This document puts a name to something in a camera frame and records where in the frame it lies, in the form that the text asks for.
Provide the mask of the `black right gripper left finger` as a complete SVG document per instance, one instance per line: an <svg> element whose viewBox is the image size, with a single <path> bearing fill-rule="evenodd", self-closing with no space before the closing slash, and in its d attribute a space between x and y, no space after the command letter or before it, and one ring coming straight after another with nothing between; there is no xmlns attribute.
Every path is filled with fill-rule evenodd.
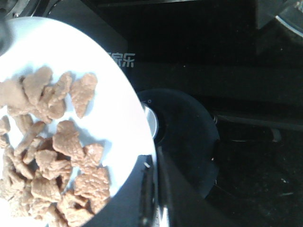
<svg viewBox="0 0 303 227"><path fill-rule="evenodd" d="M151 227L155 204L154 166L151 155L140 155L109 203L91 219L92 227Z"/></svg>

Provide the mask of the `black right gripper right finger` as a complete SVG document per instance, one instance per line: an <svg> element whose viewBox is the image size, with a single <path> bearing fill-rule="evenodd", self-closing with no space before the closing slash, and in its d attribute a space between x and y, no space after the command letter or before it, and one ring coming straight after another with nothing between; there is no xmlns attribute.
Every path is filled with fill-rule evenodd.
<svg viewBox="0 0 303 227"><path fill-rule="evenodd" d="M219 227L220 217L191 187L168 155L156 149L160 227Z"/></svg>

